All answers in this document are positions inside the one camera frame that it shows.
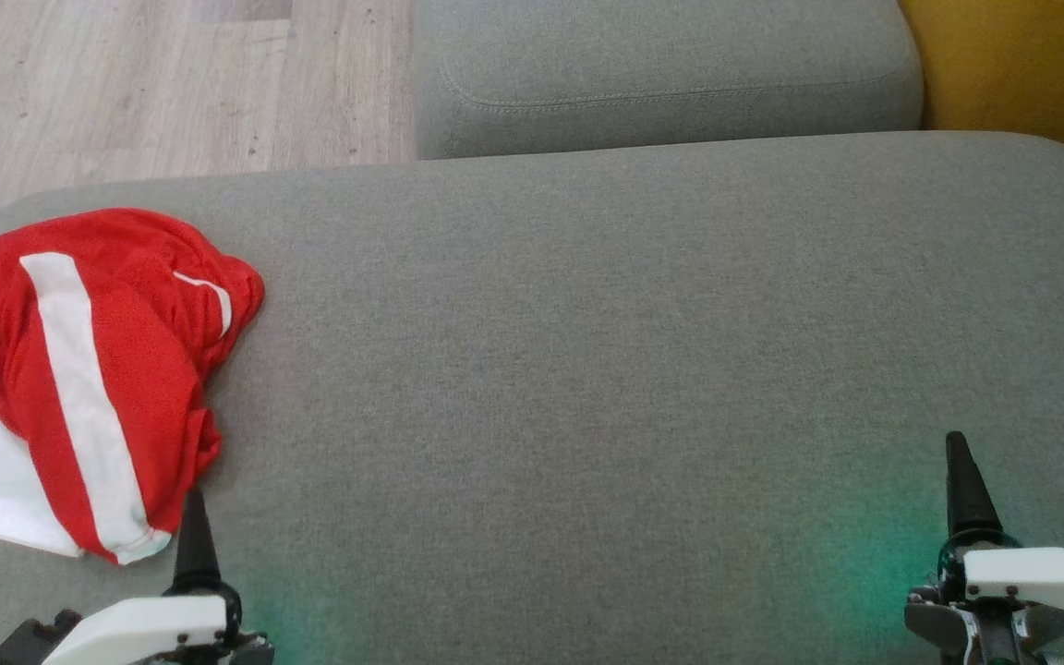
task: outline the white plastic robot part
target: white plastic robot part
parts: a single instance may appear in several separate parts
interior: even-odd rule
[[[123,600],[77,624],[44,665],[130,665],[180,645],[214,644],[227,611],[218,595]]]
[[[1003,598],[1016,586],[1018,600],[1064,610],[1064,548],[987,549],[963,556],[967,585],[977,598]]]

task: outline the stitching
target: stitching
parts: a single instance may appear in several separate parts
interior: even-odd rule
[[[912,72],[912,67],[898,67],[880,76],[870,77],[855,81],[832,81],[831,83],[794,83],[778,85],[757,85],[757,87],[688,87],[676,89],[659,89],[653,93],[615,93],[609,95],[594,95],[591,97],[563,97],[558,100],[537,101],[496,101],[485,100],[481,97],[472,97],[466,93],[460,84],[452,79],[444,67],[443,63],[437,64],[440,81],[449,93],[458,97],[461,101],[500,114],[528,114],[544,110],[569,110],[569,109],[596,109],[596,106],[619,106],[627,104],[647,104],[651,101],[672,101],[676,98],[702,98],[702,97],[726,97],[732,95],[748,95],[751,93],[765,93],[769,89],[811,89],[827,87],[848,87],[849,85],[869,85],[879,83],[891,77]]]

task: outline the white stripe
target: white stripe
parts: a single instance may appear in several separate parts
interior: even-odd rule
[[[216,286],[215,283],[207,282],[205,279],[190,279],[182,272],[173,275],[182,279],[183,282],[193,283],[195,286],[212,286],[212,290],[215,290],[216,297],[220,299],[220,321],[223,323],[220,336],[228,335],[228,329],[233,325],[233,299],[229,297],[228,290],[221,289],[220,286]]]
[[[30,254],[18,264],[35,286],[60,411],[93,506],[97,537],[109,550],[127,548],[148,537],[147,511],[122,422],[101,378],[93,302],[71,256]]]

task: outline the floor plank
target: floor plank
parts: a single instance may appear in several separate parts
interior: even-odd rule
[[[0,206],[414,159],[414,0],[0,0]]]

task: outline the gray cushion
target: gray cushion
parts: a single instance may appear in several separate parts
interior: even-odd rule
[[[916,130],[896,0],[422,0],[423,159]]]
[[[280,662],[936,662],[900,626],[968,434],[1064,544],[1064,147],[692,144],[35,195],[266,279],[211,386],[220,560]],[[160,593],[0,543],[0,639]]]

